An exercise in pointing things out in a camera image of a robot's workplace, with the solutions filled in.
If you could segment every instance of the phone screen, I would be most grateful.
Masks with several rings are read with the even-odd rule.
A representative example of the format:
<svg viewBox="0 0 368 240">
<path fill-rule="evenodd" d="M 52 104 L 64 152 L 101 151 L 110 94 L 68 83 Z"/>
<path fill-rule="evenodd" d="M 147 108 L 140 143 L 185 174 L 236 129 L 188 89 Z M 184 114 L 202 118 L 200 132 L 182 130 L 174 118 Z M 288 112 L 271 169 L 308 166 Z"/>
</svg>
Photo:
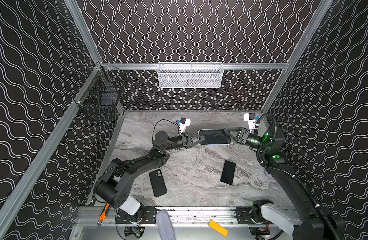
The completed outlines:
<svg viewBox="0 0 368 240">
<path fill-rule="evenodd" d="M 232 185 L 233 177 L 235 175 L 235 169 L 236 164 L 234 162 L 225 161 L 220 181 Z"/>
<path fill-rule="evenodd" d="M 223 133 L 223 129 L 203 129 L 199 130 L 198 135 L 203 135 L 205 140 L 200 145 L 228 145 L 231 138 Z"/>
</svg>

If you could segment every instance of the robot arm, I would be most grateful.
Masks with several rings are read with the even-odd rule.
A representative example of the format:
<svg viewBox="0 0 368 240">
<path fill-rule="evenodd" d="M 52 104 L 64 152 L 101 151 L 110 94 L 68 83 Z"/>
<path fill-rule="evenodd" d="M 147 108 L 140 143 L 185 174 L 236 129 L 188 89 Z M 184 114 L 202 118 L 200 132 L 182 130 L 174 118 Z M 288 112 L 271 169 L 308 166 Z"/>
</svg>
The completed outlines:
<svg viewBox="0 0 368 240">
<path fill-rule="evenodd" d="M 130 161 L 116 158 L 110 162 L 103 175 L 97 180 L 93 192 L 109 203 L 114 209 L 120 208 L 138 221 L 140 203 L 129 195 L 133 181 L 143 173 L 162 167 L 170 155 L 168 149 L 190 148 L 205 139 L 193 133 L 169 137 L 164 131 L 156 133 L 153 147 L 147 155 Z"/>
<path fill-rule="evenodd" d="M 260 165 L 267 169 L 285 190 L 292 203 L 299 213 L 299 218 L 294 218 L 286 212 L 278 209 L 272 202 L 262 200 L 254 201 L 251 207 L 252 219 L 259 221 L 265 219 L 275 223 L 293 239 L 331 239 L 330 233 L 336 234 L 335 229 L 328 228 L 327 222 L 331 222 L 337 230 L 345 226 L 342 218 L 336 215 L 329 215 L 329 219 L 316 206 L 306 194 L 301 185 L 293 177 L 294 172 L 287 160 L 281 157 L 281 146 L 285 140 L 284 132 L 275 126 L 270 126 L 262 137 L 257 135 L 258 122 L 252 124 L 250 129 L 244 127 L 225 128 L 224 133 L 229 135 L 236 144 L 247 145 L 250 149 L 257 149 L 257 157 Z M 94 186 L 94 193 L 97 193 L 114 209 L 120 208 L 129 214 L 130 218 L 137 222 L 141 219 L 143 206 L 129 195 L 135 178 L 149 170 L 163 166 L 170 155 L 166 152 L 169 149 L 190 148 L 205 140 L 204 136 L 193 133 L 186 133 L 185 128 L 189 126 L 190 120 L 177 121 L 181 130 L 180 136 L 169 137 L 164 131 L 156 133 L 152 141 L 153 147 L 147 155 L 131 161 L 121 161 L 114 159 L 108 165 L 105 173 L 100 176 Z"/>
</svg>

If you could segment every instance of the yellow block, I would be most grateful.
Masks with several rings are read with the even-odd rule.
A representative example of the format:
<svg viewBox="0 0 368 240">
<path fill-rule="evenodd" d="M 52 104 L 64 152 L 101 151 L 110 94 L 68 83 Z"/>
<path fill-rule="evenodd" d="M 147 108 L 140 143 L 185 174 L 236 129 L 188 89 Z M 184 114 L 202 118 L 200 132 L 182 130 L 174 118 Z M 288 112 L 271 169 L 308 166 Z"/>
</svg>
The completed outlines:
<svg viewBox="0 0 368 240">
<path fill-rule="evenodd" d="M 220 226 L 219 224 L 215 223 L 213 220 L 211 220 L 208 224 L 211 228 L 215 229 L 218 233 L 223 235 L 224 237 L 227 236 L 228 230 Z"/>
</svg>

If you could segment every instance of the metal bracket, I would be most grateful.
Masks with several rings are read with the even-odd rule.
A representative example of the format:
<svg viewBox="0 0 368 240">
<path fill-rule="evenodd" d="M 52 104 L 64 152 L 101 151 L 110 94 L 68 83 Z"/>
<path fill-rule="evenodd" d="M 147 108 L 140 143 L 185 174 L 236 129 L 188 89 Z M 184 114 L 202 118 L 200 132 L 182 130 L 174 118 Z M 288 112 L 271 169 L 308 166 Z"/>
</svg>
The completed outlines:
<svg viewBox="0 0 368 240">
<path fill-rule="evenodd" d="M 181 134 L 182 141 L 183 141 L 183 147 L 192 147 L 206 139 L 206 137 L 197 135 L 190 132 L 185 132 Z"/>
<path fill-rule="evenodd" d="M 156 213 L 157 209 L 154 207 L 144 207 L 143 213 L 141 214 L 144 217 L 142 223 L 145 224 L 155 224 L 156 223 Z M 133 224 L 129 219 L 128 214 L 123 210 L 119 211 L 116 216 L 116 224 Z"/>
<path fill-rule="evenodd" d="M 250 214 L 250 207 L 237 207 L 236 208 L 236 218 L 237 224 L 255 224 L 252 221 L 252 214 Z"/>
<path fill-rule="evenodd" d="M 244 127 L 226 127 L 224 128 L 224 133 L 230 136 L 237 144 L 248 145 L 255 148 L 258 148 L 262 141 L 261 137 L 250 133 L 250 130 Z"/>
</svg>

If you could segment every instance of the wire basket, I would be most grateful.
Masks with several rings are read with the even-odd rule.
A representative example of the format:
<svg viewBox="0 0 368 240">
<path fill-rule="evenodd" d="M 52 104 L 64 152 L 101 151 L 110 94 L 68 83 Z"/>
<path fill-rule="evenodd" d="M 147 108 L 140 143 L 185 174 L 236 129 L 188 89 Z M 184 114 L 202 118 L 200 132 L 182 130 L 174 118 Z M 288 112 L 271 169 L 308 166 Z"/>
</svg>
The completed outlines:
<svg viewBox="0 0 368 240">
<path fill-rule="evenodd" d="M 104 65 L 101 67 L 104 76 L 110 83 L 124 83 L 127 81 L 130 71 L 121 70 L 115 66 Z"/>
<path fill-rule="evenodd" d="M 158 63 L 160 88 L 219 88 L 222 63 Z"/>
<path fill-rule="evenodd" d="M 78 102 L 82 113 L 89 120 L 113 120 L 116 117 L 116 106 L 119 93 L 116 83 L 109 82 L 101 72 L 95 76 L 88 90 L 83 95 L 83 101 Z"/>
</svg>

